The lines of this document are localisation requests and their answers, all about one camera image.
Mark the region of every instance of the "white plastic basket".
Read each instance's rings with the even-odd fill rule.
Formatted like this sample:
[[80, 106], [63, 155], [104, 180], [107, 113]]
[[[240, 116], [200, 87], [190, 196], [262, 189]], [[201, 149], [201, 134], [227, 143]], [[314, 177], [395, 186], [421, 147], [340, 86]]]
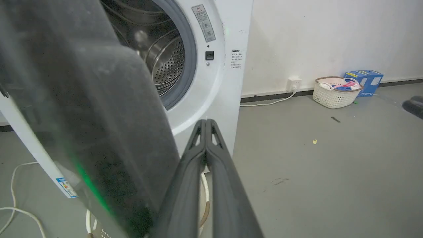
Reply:
[[[353, 78], [347, 79], [353, 80], [354, 82], [358, 83], [357, 80]], [[313, 100], [331, 109], [341, 108], [350, 105], [360, 93], [360, 91], [363, 90], [363, 86], [360, 85], [359, 89], [350, 91], [337, 90], [332, 87], [332, 85], [342, 86], [346, 83], [347, 82], [343, 78], [336, 76], [321, 77], [316, 79], [313, 91]], [[329, 86], [328, 88], [330, 89], [322, 88], [320, 84], [325, 84]]]

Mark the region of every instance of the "floor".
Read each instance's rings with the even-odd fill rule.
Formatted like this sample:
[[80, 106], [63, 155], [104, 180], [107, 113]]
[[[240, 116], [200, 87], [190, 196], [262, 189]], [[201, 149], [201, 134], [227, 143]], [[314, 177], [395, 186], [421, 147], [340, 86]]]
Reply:
[[[311, 96], [241, 108], [233, 159], [264, 235], [423, 237], [423, 120], [401, 108], [414, 95], [423, 83], [379, 88], [336, 110]], [[11, 205], [13, 168], [34, 159], [13, 132], [0, 133], [0, 150], [3, 207]], [[18, 206], [42, 220], [47, 237], [85, 236], [84, 207], [38, 165], [20, 168], [15, 184]], [[28, 236], [41, 237], [18, 214], [0, 238]], [[210, 218], [202, 237], [212, 237]]]

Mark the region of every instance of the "basket rim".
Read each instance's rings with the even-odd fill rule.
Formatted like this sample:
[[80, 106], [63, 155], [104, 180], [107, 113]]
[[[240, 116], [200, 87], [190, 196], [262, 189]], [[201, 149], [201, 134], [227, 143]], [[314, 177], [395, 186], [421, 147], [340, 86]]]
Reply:
[[[321, 80], [321, 79], [325, 79], [325, 78], [332, 78], [332, 77], [335, 77], [335, 78], [340, 78], [340, 79], [344, 79], [343, 77], [339, 77], [339, 76], [327, 76], [327, 77], [320, 77], [320, 78], [317, 78], [315, 81], [316, 81], [316, 83], [317, 84], [319, 84], [319, 80]], [[341, 93], [351, 93], [351, 92], [357, 92], [357, 91], [361, 91], [361, 90], [363, 90], [364, 89], [364, 87], [361, 85], [361, 84], [359, 84], [360, 85], [360, 88], [359, 89], [354, 89], [354, 90], [350, 90], [350, 91], [344, 91], [344, 90], [338, 90], [338, 89], [333, 89], [333, 90], [335, 90], [335, 91], [337, 91], [337, 92], [341, 92]]]

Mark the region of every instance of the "power socket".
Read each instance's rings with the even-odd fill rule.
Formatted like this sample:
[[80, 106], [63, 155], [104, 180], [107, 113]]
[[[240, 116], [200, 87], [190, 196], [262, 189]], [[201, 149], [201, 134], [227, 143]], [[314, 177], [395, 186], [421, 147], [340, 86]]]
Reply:
[[288, 78], [288, 83], [286, 85], [286, 90], [289, 92], [297, 92], [301, 86], [301, 79], [298, 76], [293, 76]]

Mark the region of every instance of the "cardboard box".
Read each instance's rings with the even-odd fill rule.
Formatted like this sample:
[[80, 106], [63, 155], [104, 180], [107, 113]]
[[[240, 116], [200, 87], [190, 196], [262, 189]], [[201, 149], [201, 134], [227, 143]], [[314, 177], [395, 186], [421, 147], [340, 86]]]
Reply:
[[357, 80], [364, 87], [358, 97], [371, 97], [379, 86], [383, 74], [374, 70], [356, 70], [346, 72], [344, 78], [347, 77]]

